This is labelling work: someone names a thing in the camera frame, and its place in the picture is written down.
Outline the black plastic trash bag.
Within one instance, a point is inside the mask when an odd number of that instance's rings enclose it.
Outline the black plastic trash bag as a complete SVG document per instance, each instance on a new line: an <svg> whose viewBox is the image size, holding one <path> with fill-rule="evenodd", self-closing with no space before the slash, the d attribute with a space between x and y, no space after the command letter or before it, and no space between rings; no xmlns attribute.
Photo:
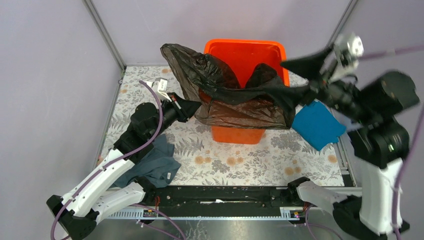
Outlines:
<svg viewBox="0 0 424 240"><path fill-rule="evenodd" d="M208 126L239 129L290 129L296 106L308 85L289 87L266 63L250 72L241 87L235 69L209 53L177 43L165 43L160 52L186 100L200 102L195 118Z"/></svg>

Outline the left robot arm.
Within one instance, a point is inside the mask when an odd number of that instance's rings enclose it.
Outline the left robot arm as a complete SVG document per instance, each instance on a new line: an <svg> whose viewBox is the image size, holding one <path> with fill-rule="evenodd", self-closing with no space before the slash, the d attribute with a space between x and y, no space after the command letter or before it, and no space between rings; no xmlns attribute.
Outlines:
<svg viewBox="0 0 424 240"><path fill-rule="evenodd" d="M62 196L52 195L46 204L55 219L50 237L55 238L60 224L72 240L83 240L105 218L121 209L155 200L153 184L145 177L103 196L109 187L154 148L156 137L174 122L187 122L201 107L201 102L185 100L176 93L167 93L156 104L139 104L130 117L126 131L114 143L105 159L77 186Z"/></svg>

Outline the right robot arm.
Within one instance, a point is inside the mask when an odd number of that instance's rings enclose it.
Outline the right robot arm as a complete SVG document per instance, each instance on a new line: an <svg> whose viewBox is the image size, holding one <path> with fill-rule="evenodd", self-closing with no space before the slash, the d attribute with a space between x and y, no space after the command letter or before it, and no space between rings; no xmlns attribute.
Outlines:
<svg viewBox="0 0 424 240"><path fill-rule="evenodd" d="M364 54L361 46L332 46L281 62L283 68L309 80L306 103L319 100L360 124L348 136L354 155L361 159L361 196L331 191L301 177L287 186L291 205L321 208L345 233L359 240L385 240L390 234L400 239L410 228L400 214L401 178L417 140L410 138L395 115L419 103L415 83L398 70L385 72L362 89L342 79L354 74L360 60L423 48L417 45Z"/></svg>

